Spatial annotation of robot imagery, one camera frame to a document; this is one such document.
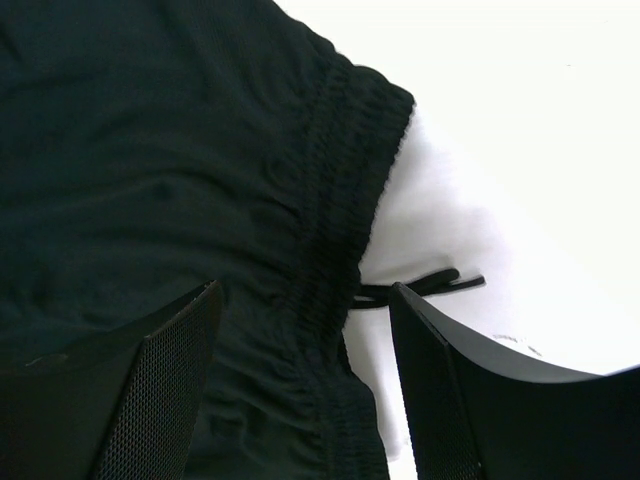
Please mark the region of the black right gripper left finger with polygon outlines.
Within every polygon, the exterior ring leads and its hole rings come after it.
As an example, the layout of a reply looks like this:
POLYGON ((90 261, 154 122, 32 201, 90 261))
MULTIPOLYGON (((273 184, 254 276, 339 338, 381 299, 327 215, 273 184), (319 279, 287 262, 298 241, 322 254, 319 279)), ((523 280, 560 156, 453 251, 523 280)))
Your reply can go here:
POLYGON ((221 312, 209 282, 59 352, 3 357, 2 478, 181 478, 221 312))

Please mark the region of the black shorts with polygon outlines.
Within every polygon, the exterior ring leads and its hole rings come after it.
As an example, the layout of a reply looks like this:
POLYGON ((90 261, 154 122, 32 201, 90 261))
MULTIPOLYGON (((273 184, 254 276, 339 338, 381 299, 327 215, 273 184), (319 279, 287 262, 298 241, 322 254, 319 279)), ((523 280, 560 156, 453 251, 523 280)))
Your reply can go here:
POLYGON ((1 5, 1 353, 219 282, 188 479, 385 479, 343 337, 413 96, 271 1, 1 5))

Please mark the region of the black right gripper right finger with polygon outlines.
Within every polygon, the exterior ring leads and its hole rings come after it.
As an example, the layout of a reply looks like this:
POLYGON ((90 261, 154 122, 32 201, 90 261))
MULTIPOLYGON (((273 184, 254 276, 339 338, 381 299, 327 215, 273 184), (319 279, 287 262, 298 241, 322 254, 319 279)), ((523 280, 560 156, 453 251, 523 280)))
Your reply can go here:
POLYGON ((396 362, 422 479, 635 479, 639 372, 594 375, 512 350, 403 284, 396 362))

